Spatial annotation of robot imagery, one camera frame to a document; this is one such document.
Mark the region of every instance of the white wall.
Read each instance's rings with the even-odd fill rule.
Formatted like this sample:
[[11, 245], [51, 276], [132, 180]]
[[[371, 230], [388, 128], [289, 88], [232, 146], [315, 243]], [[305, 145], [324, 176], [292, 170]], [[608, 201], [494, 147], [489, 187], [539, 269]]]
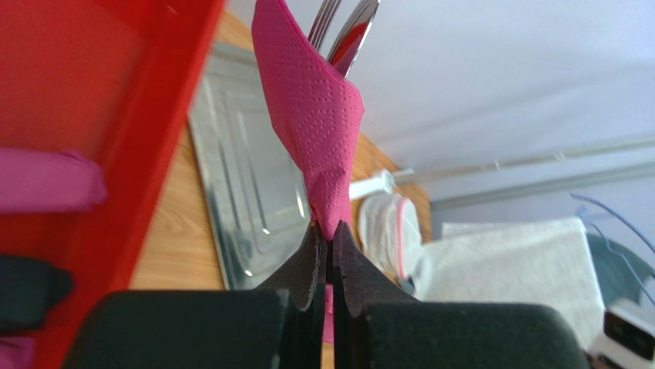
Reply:
[[[357, 1], [343, 0], [326, 45]], [[321, 0], [288, 4], [308, 32]], [[253, 6], [230, 10], [250, 24]], [[367, 109], [362, 131], [416, 171], [655, 132], [654, 19], [652, 0], [382, 0], [349, 74]], [[655, 152], [554, 170], [649, 160]], [[422, 185], [438, 199], [548, 173]]]
[[[603, 213], [592, 204], [574, 200], [569, 193], [584, 194], [603, 202], [631, 220], [651, 241], [655, 242], [655, 177], [602, 184], [570, 191], [539, 194], [509, 201], [479, 204], [432, 212], [434, 233], [442, 222], [504, 222], [540, 221], [570, 217], [586, 205], [590, 214]], [[609, 238], [625, 244], [655, 267], [655, 254], [620, 221], [608, 219], [595, 222]]]

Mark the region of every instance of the fork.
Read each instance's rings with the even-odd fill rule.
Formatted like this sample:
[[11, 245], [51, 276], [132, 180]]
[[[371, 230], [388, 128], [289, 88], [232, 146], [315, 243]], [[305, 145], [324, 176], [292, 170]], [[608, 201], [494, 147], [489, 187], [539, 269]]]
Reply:
[[328, 33], [328, 29], [332, 23], [332, 18], [334, 18], [334, 13], [337, 12], [340, 4], [341, 0], [323, 0], [321, 8], [318, 9], [314, 24], [309, 31], [308, 39], [312, 46], [319, 52], [321, 51], [325, 35]]

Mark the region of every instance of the white towel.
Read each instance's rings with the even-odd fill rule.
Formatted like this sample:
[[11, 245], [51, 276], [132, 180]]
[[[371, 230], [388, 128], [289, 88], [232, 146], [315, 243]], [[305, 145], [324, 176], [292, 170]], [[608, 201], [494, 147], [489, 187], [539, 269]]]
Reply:
[[528, 224], [445, 224], [412, 279], [422, 301], [551, 306], [588, 348], [604, 305], [578, 218]]

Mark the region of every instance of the utensil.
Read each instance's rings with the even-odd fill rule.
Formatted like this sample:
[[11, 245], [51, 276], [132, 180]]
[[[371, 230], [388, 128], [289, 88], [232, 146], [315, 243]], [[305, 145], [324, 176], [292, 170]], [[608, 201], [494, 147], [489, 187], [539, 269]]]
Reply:
[[327, 61], [344, 77], [359, 54], [379, 5], [380, 0], [361, 0], [332, 45]]
[[334, 18], [334, 13], [337, 12], [340, 4], [341, 0], [323, 0], [321, 8], [318, 9], [314, 24], [309, 31], [308, 39], [312, 46], [319, 52]]

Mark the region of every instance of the pink napkin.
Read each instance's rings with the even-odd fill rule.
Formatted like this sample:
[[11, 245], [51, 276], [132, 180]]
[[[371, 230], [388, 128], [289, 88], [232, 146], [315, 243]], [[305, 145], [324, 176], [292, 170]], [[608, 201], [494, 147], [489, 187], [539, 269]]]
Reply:
[[87, 211], [106, 198], [102, 170], [79, 154], [0, 148], [0, 214]]
[[34, 338], [0, 337], [0, 369], [29, 369], [34, 355]]
[[252, 38], [273, 129], [301, 169], [312, 216], [331, 241], [339, 221], [351, 219], [361, 96], [316, 52], [284, 0], [257, 1]]

